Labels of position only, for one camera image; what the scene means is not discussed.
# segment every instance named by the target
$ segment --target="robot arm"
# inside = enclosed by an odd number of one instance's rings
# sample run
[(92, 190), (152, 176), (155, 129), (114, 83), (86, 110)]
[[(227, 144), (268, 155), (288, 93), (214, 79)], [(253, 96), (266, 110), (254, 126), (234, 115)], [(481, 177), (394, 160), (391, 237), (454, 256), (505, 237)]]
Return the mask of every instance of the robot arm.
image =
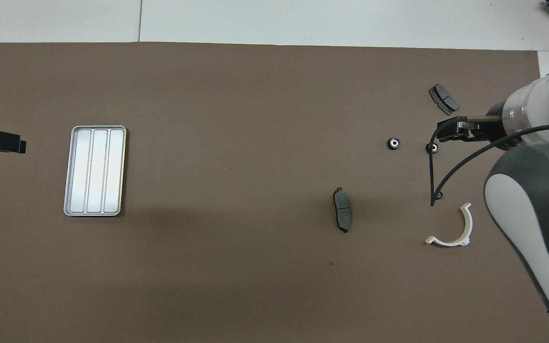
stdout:
[(484, 199), (549, 312), (549, 143), (508, 151), (490, 171)]
[[(508, 150), (490, 171), (484, 200), (514, 247), (549, 312), (549, 74), (515, 91), (485, 117), (438, 123), (433, 139), (491, 141), (451, 170), (434, 194), (464, 163), (497, 146)], [(433, 159), (429, 157), (430, 167)]]

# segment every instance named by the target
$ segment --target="white plastic part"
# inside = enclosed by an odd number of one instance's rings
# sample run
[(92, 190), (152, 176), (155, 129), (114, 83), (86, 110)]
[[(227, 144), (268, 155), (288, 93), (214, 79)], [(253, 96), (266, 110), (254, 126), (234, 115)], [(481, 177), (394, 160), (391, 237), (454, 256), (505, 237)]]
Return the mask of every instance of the white plastic part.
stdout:
[(471, 213), (469, 212), (470, 206), (471, 206), (471, 203), (467, 202), (466, 204), (460, 207), (461, 212), (463, 212), (463, 217), (465, 217), (466, 219), (466, 228), (463, 230), (463, 234), (459, 237), (459, 239), (451, 243), (446, 243), (446, 242), (440, 241), (440, 239), (437, 239), (434, 236), (430, 236), (425, 240), (425, 243), (428, 243), (428, 244), (438, 243), (439, 245), (444, 245), (445, 247), (456, 247), (457, 245), (461, 245), (462, 247), (464, 247), (468, 245), (469, 235), (471, 235), (471, 229), (473, 229), (473, 219), (471, 217)]

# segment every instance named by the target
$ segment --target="black cable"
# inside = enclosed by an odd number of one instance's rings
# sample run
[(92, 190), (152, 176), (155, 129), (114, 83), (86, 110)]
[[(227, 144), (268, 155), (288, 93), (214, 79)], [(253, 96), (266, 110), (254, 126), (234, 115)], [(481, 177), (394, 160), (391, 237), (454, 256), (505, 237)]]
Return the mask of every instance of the black cable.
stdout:
[(431, 174), (431, 206), (433, 206), (433, 204), (436, 202), (436, 196), (437, 196), (438, 192), (440, 192), (442, 190), (442, 187), (444, 187), (444, 184), (448, 181), (448, 179), (451, 176), (453, 176), (453, 174), (456, 173), (456, 171), (459, 170), (461, 167), (463, 167), (467, 162), (471, 161), (472, 159), (474, 159), (478, 155), (482, 154), (483, 152), (485, 152), (487, 150), (490, 150), (491, 148), (494, 148), (495, 146), (499, 146), (503, 143), (507, 143), (508, 141), (511, 141), (512, 139), (520, 137), (521, 135), (532, 134), (534, 132), (546, 131), (546, 130), (549, 130), (549, 125), (541, 125), (541, 126), (536, 126), (534, 128), (527, 129), (527, 130), (520, 130), (520, 131), (515, 132), (513, 134), (509, 134), (509, 135), (506, 135), (505, 137), (497, 139), (496, 141), (493, 141), (491, 144), (488, 144), (488, 145), (482, 147), (481, 149), (477, 150), (476, 152), (474, 152), (470, 156), (467, 156), (466, 158), (463, 159), (463, 161), (460, 161), (457, 165), (455, 165), (455, 167), (452, 168), (448, 172), (448, 174), (446, 174), (446, 176), (444, 176), (444, 178), (442, 179), (442, 182), (440, 182), (440, 185), (438, 185), (438, 187), (435, 189), (435, 191), (433, 189), (433, 161), (431, 160), (431, 153), (430, 153), (429, 154), (429, 158), (430, 158), (429, 159), (429, 168), (430, 168), (429, 173)]
[(433, 135), (431, 136), (431, 140), (429, 141), (429, 148), (427, 149), (427, 152), (429, 153), (429, 182), (431, 184), (431, 206), (433, 206), (433, 149), (431, 147), (433, 146), (433, 142), (436, 140), (437, 135), (442, 132), (445, 128), (448, 128), (448, 126), (452, 126), (453, 124), (456, 125), (459, 122), (466, 121), (467, 117), (455, 117), (446, 123), (438, 126), (436, 130), (433, 132)]

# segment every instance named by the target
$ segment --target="metal tray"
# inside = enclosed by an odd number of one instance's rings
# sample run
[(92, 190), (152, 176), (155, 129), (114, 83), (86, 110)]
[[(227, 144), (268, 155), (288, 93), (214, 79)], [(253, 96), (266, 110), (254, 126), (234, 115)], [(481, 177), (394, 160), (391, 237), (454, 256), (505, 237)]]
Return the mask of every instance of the metal tray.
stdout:
[(76, 126), (71, 131), (63, 212), (72, 216), (120, 213), (124, 126)]

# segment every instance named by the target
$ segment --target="nut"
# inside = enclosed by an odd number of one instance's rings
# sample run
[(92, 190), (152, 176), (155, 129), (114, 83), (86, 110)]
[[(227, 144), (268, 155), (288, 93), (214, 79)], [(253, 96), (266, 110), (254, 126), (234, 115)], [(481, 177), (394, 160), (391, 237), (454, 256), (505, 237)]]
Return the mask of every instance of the nut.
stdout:
[(399, 143), (399, 139), (397, 139), (395, 137), (391, 137), (387, 142), (387, 146), (391, 150), (398, 149), (400, 145), (401, 145), (401, 143)]
[(437, 145), (437, 143), (433, 143), (433, 145), (431, 146), (429, 146), (429, 144), (425, 146), (425, 151), (427, 151), (427, 154), (429, 154), (429, 149), (431, 149), (432, 154), (437, 154), (437, 152), (440, 151), (440, 147)]

